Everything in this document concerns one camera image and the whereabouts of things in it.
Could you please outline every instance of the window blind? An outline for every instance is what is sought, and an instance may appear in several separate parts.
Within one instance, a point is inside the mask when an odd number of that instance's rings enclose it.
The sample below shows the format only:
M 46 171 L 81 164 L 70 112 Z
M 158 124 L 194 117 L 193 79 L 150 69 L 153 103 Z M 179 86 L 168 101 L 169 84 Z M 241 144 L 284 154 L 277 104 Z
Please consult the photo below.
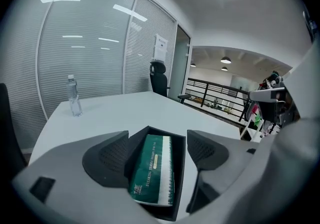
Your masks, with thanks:
M 8 88 L 14 132 L 22 149 L 32 148 L 46 123 L 35 74 L 37 39 L 50 2 L 14 0 L 3 20 L 0 83 Z
M 58 0 L 52 4 L 39 49 L 39 86 L 50 117 L 67 101 L 74 75 L 79 97 L 122 93 L 126 32 L 134 0 Z
M 150 62 L 156 34 L 168 40 L 165 75 L 169 80 L 175 43 L 176 21 L 151 0 L 137 0 L 126 49 L 125 93 L 151 91 Z

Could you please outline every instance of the clear plastic bottle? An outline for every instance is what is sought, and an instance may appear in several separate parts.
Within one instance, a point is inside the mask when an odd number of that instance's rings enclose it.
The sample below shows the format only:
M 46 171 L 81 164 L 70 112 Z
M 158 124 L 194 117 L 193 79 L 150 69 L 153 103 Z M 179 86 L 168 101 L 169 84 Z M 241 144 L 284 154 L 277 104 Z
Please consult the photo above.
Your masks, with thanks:
M 72 111 L 72 114 L 75 117 L 82 115 L 82 109 L 80 105 L 79 95 L 78 95 L 78 89 L 77 89 L 77 81 L 74 79 L 75 77 L 73 75 L 68 76 L 68 81 L 66 83 L 66 91 L 68 93 L 68 99 L 70 103 L 70 108 Z

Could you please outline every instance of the green and white package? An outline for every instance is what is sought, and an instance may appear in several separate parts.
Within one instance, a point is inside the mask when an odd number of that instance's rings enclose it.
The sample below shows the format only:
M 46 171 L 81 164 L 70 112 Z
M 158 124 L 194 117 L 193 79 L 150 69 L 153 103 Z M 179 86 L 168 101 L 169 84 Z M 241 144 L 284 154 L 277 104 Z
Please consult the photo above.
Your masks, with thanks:
M 170 136 L 147 135 L 135 164 L 129 193 L 138 203 L 169 207 L 174 201 Z

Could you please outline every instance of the black pendant light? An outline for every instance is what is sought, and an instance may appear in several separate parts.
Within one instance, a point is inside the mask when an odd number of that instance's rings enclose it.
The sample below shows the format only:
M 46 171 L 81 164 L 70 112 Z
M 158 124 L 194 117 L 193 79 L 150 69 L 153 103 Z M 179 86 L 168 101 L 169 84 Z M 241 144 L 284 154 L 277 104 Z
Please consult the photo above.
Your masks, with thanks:
M 231 60 L 230 60 L 229 57 L 226 57 L 226 56 L 225 56 L 224 58 L 221 59 L 220 62 L 223 62 L 223 63 L 231 63 Z

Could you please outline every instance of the chair backrest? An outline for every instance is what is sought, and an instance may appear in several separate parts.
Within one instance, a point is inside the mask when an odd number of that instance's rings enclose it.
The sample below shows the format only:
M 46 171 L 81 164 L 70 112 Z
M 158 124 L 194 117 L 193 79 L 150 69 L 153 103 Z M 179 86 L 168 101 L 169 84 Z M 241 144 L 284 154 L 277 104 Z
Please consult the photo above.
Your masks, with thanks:
M 8 90 L 0 83 L 0 132 L 2 164 L 5 176 L 11 180 L 19 171 L 27 166 L 26 160 L 19 148 L 11 119 Z
M 159 61 L 152 61 L 150 65 L 150 80 L 154 93 L 167 97 L 167 77 L 164 75 L 166 67 Z

